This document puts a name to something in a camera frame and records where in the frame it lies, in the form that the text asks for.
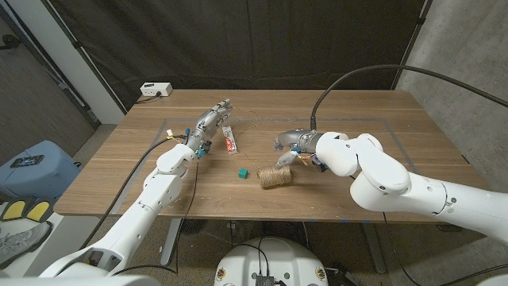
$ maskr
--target shoe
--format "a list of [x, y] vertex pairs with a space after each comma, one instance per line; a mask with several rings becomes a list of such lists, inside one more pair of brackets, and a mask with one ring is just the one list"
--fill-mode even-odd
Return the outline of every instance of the shoe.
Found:
[[9, 266], [16, 258], [24, 253], [32, 252], [51, 234], [52, 224], [42, 222], [32, 229], [19, 234], [0, 238], [0, 269]]

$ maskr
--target white power strip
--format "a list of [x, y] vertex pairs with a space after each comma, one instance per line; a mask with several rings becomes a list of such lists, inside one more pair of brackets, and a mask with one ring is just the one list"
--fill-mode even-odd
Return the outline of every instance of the white power strip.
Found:
[[169, 96], [173, 91], [170, 83], [143, 83], [140, 87], [143, 96], [155, 96], [160, 92], [160, 96]]

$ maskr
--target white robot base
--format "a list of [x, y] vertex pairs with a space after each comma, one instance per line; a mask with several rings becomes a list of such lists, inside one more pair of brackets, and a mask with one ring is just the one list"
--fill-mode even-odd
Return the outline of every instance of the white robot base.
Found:
[[264, 280], [287, 286], [328, 285], [325, 268], [313, 253], [296, 242], [275, 237], [254, 238], [231, 250], [217, 267], [214, 285], [261, 285]]

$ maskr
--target concrete wall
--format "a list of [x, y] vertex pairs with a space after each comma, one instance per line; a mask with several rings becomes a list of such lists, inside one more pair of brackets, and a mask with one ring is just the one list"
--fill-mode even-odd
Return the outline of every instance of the concrete wall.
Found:
[[[508, 101], [508, 1], [435, 0], [407, 64]], [[508, 192], [508, 109], [411, 71], [397, 89], [414, 95], [493, 191]]]

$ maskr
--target toothpaste tube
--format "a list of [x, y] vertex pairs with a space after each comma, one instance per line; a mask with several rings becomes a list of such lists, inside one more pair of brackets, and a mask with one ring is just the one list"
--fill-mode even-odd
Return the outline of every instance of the toothpaste tube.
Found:
[[231, 126], [222, 126], [222, 132], [224, 133], [225, 147], [228, 149], [229, 155], [238, 154], [237, 143], [235, 137], [233, 137]]

